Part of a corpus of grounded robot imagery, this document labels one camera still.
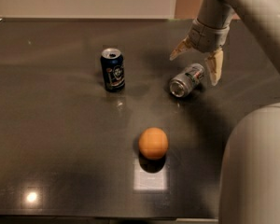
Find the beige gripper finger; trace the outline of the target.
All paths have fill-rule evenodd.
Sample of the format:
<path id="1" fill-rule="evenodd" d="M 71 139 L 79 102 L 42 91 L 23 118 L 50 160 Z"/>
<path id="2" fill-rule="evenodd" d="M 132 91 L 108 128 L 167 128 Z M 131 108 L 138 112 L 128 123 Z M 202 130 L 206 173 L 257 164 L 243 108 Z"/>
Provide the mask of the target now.
<path id="1" fill-rule="evenodd" d="M 172 61 L 179 55 L 189 51 L 191 48 L 192 48 L 192 45 L 189 42 L 189 38 L 186 37 L 175 47 L 175 49 L 170 54 L 169 59 Z"/>
<path id="2" fill-rule="evenodd" d="M 205 59 L 207 70 L 211 84 L 216 86 L 221 79 L 222 65 L 223 65 L 224 52 L 222 49 L 217 49 L 209 54 Z"/>

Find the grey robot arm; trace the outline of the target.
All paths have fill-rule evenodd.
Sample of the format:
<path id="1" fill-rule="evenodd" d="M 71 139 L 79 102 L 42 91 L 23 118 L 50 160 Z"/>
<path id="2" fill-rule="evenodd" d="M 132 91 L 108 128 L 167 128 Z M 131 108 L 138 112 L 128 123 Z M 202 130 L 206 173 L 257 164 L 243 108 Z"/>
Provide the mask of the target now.
<path id="1" fill-rule="evenodd" d="M 263 93 L 280 83 L 280 0 L 203 0 L 187 36 L 170 57 L 196 49 L 206 54 L 212 83 L 221 78 L 232 17 L 255 37 L 273 68 L 256 66 L 243 90 Z M 280 224 L 280 102 L 242 118 L 225 146 L 217 224 Z"/>

